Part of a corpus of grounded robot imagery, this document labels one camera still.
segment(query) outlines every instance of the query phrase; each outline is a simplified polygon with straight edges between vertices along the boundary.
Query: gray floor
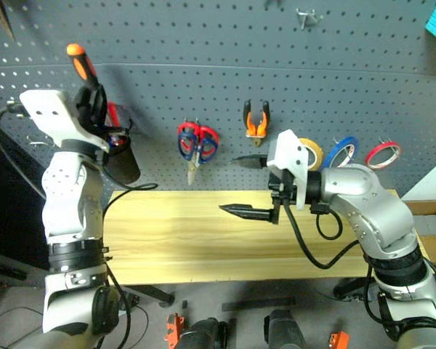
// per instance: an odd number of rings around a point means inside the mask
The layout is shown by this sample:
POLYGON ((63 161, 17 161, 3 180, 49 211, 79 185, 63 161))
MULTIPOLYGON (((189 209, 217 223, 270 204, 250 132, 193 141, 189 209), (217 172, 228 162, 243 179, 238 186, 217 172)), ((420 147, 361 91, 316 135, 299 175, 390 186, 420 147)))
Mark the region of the gray floor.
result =
MULTIPOLYGON (((164 291, 173 292, 176 302, 167 309, 154 300, 142 298, 140 305, 148 312, 150 321, 147 333, 136 348, 165 348, 166 317, 178 312, 187 317, 189 324, 209 316, 235 324, 230 329, 229 349, 266 348, 263 338, 263 318, 274 308, 222 312, 222 303, 241 300, 263 300, 295 297, 290 307, 293 316, 307 341, 307 348, 328 348, 330 333, 343 330, 350 334, 350 349, 388 349, 395 344, 382 328, 374 323, 361 302, 340 302, 331 299, 331 290, 338 279, 296 281, 215 282, 205 284, 162 285, 164 291), (187 300, 187 310, 182 301, 187 300)), ((31 287, 0 289, 0 314, 17 307, 27 306, 42 310, 44 290, 31 287)), ((126 316, 107 336, 103 348, 116 348, 124 335, 126 316)), ((8 346, 25 333, 39 327, 41 317, 26 310, 16 310, 0 319, 0 344, 8 346)), ((126 344, 128 349, 142 334, 145 315, 136 309, 132 314, 132 332, 126 344)))

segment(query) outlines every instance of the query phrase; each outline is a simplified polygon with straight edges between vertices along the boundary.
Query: gray pegboard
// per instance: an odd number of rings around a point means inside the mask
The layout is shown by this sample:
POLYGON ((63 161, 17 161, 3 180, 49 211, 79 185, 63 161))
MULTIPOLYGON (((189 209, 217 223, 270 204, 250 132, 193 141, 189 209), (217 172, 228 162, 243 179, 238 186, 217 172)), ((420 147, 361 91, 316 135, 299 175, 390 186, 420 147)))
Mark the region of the gray pegboard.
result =
MULTIPOLYGON (((272 111, 270 136, 291 128, 318 142, 360 141, 358 163, 379 137, 397 140, 404 155, 379 173, 404 194, 436 165, 436 39, 424 30, 431 1, 8 1, 17 42, 0 28, 0 107, 31 88, 65 89, 80 81, 65 56, 83 44, 110 100, 126 107, 136 127, 140 182, 164 190, 261 189, 266 171, 228 165, 264 153, 244 135, 243 101, 272 111), (295 8, 315 9, 321 22, 300 30, 295 8), (186 185, 186 162, 175 132, 199 119, 222 136, 219 154, 186 185)), ((4 128, 44 166, 42 134, 8 117, 4 128)))

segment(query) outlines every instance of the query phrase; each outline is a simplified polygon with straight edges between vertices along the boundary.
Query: scissors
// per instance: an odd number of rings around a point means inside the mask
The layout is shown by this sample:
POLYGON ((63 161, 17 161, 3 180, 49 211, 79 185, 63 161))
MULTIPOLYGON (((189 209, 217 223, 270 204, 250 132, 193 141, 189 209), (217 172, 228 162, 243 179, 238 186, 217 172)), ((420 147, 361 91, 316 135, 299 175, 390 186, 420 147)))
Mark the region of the scissors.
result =
POLYGON ((197 168, 213 159, 218 150, 219 135, 208 126, 185 121, 177 128, 177 144, 187 160, 187 183, 192 185, 197 168))

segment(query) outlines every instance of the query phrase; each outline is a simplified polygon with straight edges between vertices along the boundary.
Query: pliers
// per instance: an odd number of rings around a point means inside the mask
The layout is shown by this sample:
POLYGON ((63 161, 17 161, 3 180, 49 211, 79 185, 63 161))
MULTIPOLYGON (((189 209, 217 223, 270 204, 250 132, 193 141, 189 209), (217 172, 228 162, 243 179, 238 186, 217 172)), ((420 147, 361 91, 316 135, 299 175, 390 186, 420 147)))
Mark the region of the pliers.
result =
POLYGON ((246 136, 249 138, 252 138, 254 141, 254 145, 256 147, 259 147, 262 143, 262 138, 265 138, 267 136, 267 129, 270 125, 270 104, 268 101, 263 102, 262 106, 262 120, 260 120, 260 123, 258 126, 256 126, 252 122, 252 111, 251 111, 251 105, 250 100, 247 100, 244 103, 244 112, 243 112, 243 120, 244 125, 246 125, 247 131, 246 136))

